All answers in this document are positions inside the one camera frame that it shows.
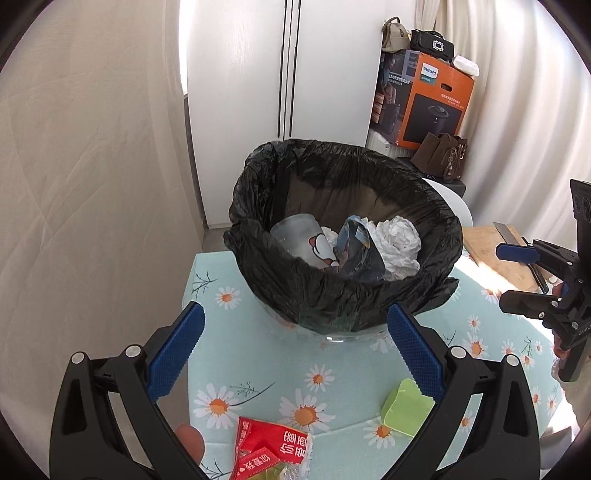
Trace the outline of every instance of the white chair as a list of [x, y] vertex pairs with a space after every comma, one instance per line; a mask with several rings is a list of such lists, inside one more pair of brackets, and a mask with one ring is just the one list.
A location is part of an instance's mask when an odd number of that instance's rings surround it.
[[452, 212], [460, 219], [460, 223], [464, 227], [472, 227], [474, 223], [472, 221], [472, 214], [466, 205], [466, 202], [462, 200], [456, 192], [451, 189], [448, 189], [445, 185], [441, 185], [440, 183], [430, 180], [430, 179], [423, 179], [426, 181], [431, 187], [437, 190], [437, 193], [443, 197], [443, 200], [447, 202], [449, 208], [452, 209]]

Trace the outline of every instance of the orange box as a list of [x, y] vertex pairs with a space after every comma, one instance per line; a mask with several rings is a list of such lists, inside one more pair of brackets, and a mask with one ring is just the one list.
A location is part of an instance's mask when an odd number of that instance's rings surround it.
[[382, 53], [372, 127], [415, 150], [428, 132], [457, 135], [473, 87], [471, 77], [424, 53]]

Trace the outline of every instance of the table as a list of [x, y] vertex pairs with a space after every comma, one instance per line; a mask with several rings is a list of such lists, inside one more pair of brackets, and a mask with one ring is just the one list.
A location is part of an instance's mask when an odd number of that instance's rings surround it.
[[[458, 261], [452, 276], [460, 280], [454, 296], [417, 320], [473, 356], [519, 355], [541, 434], [562, 398], [550, 374], [550, 333], [533, 320], [502, 313], [498, 292], [478, 283], [478, 268], [468, 258]], [[206, 314], [189, 358], [190, 418], [205, 438], [202, 468], [212, 480], [229, 478], [238, 416], [311, 431], [310, 480], [379, 479], [409, 444], [410, 437], [383, 428], [378, 415], [388, 394], [411, 376], [387, 333], [332, 343], [283, 322], [252, 294], [227, 251], [196, 256], [183, 307], [190, 300]], [[474, 395], [441, 466], [457, 459], [479, 402]]]

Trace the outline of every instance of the plastic cup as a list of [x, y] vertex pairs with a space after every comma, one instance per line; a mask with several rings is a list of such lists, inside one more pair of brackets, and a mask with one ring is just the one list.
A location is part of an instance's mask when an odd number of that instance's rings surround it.
[[271, 235], [287, 252], [316, 268], [338, 265], [322, 228], [313, 215], [298, 213], [284, 218], [271, 228]]

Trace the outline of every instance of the red snack wrapper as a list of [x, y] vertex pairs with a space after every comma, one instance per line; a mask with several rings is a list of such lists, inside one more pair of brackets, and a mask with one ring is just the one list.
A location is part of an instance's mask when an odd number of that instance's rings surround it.
[[279, 479], [286, 469], [290, 470], [290, 478], [304, 479], [309, 472], [311, 444], [307, 433], [240, 417], [230, 480], [246, 480], [260, 474], [262, 478]]

